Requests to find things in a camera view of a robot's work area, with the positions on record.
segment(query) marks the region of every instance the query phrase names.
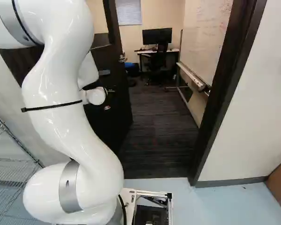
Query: light blue floor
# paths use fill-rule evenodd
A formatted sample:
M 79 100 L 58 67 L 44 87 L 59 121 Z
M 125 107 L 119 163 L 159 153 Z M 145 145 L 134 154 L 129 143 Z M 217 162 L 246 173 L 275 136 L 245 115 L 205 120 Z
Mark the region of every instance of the light blue floor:
M 193 188 L 169 178 L 125 180 L 125 187 L 172 192 L 174 225 L 281 225 L 281 207 L 264 183 Z

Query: dark carpet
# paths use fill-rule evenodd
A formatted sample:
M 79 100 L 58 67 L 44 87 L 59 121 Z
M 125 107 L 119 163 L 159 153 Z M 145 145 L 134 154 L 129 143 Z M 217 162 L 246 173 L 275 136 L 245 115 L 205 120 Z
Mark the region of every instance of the dark carpet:
M 177 90 L 130 88 L 134 123 L 119 158 L 126 179 L 186 177 L 198 127 Z

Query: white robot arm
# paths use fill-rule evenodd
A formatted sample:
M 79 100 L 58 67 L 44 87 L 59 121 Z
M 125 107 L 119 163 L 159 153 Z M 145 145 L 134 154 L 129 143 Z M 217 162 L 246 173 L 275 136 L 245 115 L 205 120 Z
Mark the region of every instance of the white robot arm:
M 102 88 L 80 91 L 98 79 L 88 54 L 93 37 L 84 0 L 0 0 L 0 48 L 45 45 L 22 84 L 23 111 L 48 145 L 75 160 L 40 170 L 25 188 L 25 208 L 48 223 L 107 224 L 123 188 L 122 165 L 92 130 L 81 102 L 105 99 Z

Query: window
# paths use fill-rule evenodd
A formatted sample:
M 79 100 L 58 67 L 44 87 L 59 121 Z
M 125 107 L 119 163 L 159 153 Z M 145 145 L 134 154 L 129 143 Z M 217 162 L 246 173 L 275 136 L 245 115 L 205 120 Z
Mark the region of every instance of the window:
M 139 25 L 141 19 L 141 0 L 116 0 L 118 24 Z

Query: metal wire rack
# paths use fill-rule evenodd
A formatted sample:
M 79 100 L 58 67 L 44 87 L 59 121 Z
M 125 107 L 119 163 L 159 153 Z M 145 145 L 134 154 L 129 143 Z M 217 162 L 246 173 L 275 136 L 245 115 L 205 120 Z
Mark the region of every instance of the metal wire rack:
M 22 192 L 27 181 L 36 171 L 43 168 L 43 165 L 0 119 L 0 135 L 4 133 L 20 147 L 15 148 L 14 151 L 22 150 L 29 157 L 25 159 L 0 158 L 0 225 L 44 225 L 45 223 L 34 219 L 22 203 Z

